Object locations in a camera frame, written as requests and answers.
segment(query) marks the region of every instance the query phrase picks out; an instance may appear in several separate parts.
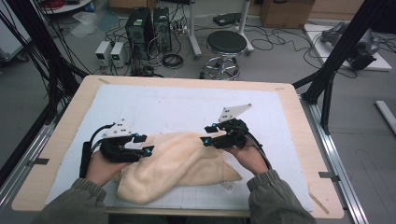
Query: stool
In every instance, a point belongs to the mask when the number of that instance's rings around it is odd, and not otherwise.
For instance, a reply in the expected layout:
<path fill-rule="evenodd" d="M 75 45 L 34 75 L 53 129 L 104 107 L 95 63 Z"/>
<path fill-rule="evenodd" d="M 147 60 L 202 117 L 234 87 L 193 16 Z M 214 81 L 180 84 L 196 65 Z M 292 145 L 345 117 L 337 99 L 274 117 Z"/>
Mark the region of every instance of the stool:
<path fill-rule="evenodd" d="M 246 39 L 233 31 L 216 31 L 207 37 L 206 46 L 219 56 L 205 64 L 205 73 L 213 79 L 236 80 L 239 66 L 235 56 L 247 47 Z"/>

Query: jacket cuff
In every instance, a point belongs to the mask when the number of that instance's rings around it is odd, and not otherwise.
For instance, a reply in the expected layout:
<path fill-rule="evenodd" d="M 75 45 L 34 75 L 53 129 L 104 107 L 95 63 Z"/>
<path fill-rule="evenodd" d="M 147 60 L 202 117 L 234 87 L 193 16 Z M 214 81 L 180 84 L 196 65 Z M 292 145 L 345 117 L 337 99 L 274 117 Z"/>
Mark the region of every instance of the jacket cuff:
<path fill-rule="evenodd" d="M 90 180 L 79 178 L 77 179 L 73 185 L 72 189 L 82 189 L 87 190 L 92 197 L 96 198 L 97 202 L 103 202 L 106 197 L 106 191 L 102 189 L 102 187 L 94 184 Z"/>
<path fill-rule="evenodd" d="M 252 179 L 247 182 L 247 187 L 252 192 L 256 188 L 260 186 L 268 185 L 270 182 L 279 180 L 279 175 L 277 174 L 276 170 L 269 170 L 265 173 L 260 175 L 256 175 Z"/>

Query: beige towel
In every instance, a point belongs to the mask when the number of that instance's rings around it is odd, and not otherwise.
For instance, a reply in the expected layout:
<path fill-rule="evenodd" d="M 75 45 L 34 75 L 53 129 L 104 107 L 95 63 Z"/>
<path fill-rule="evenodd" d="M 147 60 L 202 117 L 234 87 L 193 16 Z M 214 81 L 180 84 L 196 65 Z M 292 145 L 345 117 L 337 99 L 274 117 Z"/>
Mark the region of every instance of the beige towel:
<path fill-rule="evenodd" d="M 242 177 L 223 159 L 223 150 L 204 147 L 199 133 L 149 135 L 151 157 L 122 170 L 118 195 L 132 203 L 150 203 L 173 186 L 216 184 Z"/>

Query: aluminum profile rail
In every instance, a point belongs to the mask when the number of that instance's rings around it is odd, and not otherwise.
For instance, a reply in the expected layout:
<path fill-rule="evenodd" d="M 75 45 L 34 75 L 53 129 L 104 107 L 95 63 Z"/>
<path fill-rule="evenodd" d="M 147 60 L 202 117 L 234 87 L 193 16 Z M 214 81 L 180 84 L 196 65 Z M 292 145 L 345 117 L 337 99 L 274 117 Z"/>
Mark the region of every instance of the aluminum profile rail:
<path fill-rule="evenodd" d="M 337 181 L 336 183 L 338 184 L 340 190 L 343 193 L 348 211 L 354 223 L 368 224 L 369 222 L 361 207 L 361 203 L 359 202 L 358 196 L 356 195 L 355 190 L 353 189 L 352 184 L 350 183 L 349 177 L 347 176 L 347 171 L 344 168 L 343 163 L 341 162 L 341 158 L 338 155 L 335 144 L 332 138 L 325 133 L 324 129 L 320 125 L 321 114 L 318 105 L 308 105 L 308 106 L 313 116 L 315 125 L 317 127 L 322 145 L 326 150 L 327 159 L 332 166 L 332 170 L 334 174 L 339 177 L 339 181 Z"/>
<path fill-rule="evenodd" d="M 54 129 L 54 121 L 41 128 L 39 133 L 35 136 L 35 140 L 26 150 L 23 157 L 20 159 L 7 181 L 0 189 L 0 214 L 8 203 L 10 203 L 10 200 L 16 195 L 23 184 L 23 181 L 29 175 L 30 170 L 32 169 L 32 164 L 49 141 Z"/>

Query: sleeve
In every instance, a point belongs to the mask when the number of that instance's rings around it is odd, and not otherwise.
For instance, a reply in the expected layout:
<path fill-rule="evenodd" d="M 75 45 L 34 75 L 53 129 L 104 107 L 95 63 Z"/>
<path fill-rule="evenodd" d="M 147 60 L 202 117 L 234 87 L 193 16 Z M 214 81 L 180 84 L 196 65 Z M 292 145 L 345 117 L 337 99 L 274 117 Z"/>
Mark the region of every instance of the sleeve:
<path fill-rule="evenodd" d="M 47 223 L 107 223 L 103 200 L 106 192 L 87 179 L 77 179 L 72 187 L 49 203 L 33 220 Z"/>
<path fill-rule="evenodd" d="M 288 183 L 275 170 L 247 182 L 250 220 L 256 223 L 317 223 L 301 206 Z"/>

